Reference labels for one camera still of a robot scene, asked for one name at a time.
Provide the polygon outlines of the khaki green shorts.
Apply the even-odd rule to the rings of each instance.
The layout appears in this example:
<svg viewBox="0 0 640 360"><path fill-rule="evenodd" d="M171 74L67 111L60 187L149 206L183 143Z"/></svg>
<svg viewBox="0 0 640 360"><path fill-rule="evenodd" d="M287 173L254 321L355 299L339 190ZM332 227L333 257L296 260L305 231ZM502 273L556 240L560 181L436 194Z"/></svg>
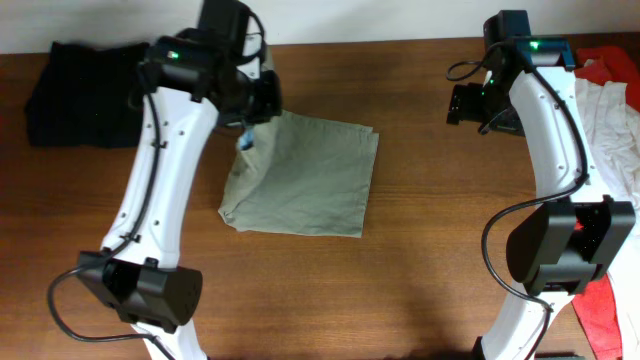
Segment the khaki green shorts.
<svg viewBox="0 0 640 360"><path fill-rule="evenodd" d="M239 232L363 234L379 135L284 111L246 129L218 213Z"/></svg>

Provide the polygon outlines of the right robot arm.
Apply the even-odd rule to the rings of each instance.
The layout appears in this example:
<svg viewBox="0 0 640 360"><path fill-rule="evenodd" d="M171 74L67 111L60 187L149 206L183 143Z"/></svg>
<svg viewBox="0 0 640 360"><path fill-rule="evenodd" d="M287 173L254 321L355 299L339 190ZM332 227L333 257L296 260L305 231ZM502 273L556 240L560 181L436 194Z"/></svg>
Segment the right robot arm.
<svg viewBox="0 0 640 360"><path fill-rule="evenodd" d="M591 155L576 99L574 62L562 38L491 42L474 68L484 83L454 78L447 121L477 121L525 137L536 197L493 215L481 235L486 268L507 292L476 359L533 359L557 314L604 277L635 225Z"/></svg>

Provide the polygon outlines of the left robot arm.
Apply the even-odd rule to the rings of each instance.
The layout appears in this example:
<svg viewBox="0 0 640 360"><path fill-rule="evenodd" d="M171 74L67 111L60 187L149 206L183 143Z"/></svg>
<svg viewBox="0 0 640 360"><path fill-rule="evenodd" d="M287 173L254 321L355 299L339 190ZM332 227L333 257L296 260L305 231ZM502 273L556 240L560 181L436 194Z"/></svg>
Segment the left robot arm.
<svg viewBox="0 0 640 360"><path fill-rule="evenodd" d="M204 147L217 126L252 127L281 112L279 79L263 69L262 30L163 36L137 69L143 128L119 214L75 276L133 328L154 359L203 359L194 314L200 271L180 266L181 232Z"/></svg>

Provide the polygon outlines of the black folded garment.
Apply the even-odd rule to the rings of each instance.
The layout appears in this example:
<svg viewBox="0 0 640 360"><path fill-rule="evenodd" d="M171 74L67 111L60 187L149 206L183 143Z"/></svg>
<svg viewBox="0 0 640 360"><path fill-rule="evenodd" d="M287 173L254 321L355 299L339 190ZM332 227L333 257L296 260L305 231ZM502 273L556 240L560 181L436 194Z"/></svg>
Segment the black folded garment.
<svg viewBox="0 0 640 360"><path fill-rule="evenodd" d="M35 147L138 145L142 89L137 66L149 44L97 50L51 44L45 66L24 108Z"/></svg>

